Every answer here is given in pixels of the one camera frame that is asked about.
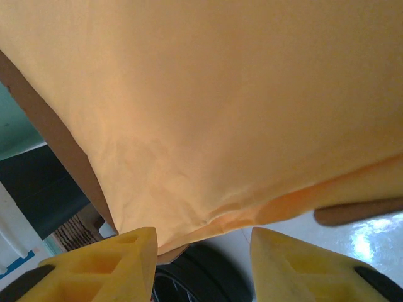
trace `orange cloth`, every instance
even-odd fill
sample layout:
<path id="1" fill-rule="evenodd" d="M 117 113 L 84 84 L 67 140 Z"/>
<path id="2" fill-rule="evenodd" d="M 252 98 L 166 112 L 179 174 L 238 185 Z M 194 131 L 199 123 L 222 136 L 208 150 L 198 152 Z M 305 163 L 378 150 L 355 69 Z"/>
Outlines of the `orange cloth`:
<path id="1" fill-rule="evenodd" d="M 0 0 L 0 48 L 159 254 L 403 195 L 403 1 Z"/>

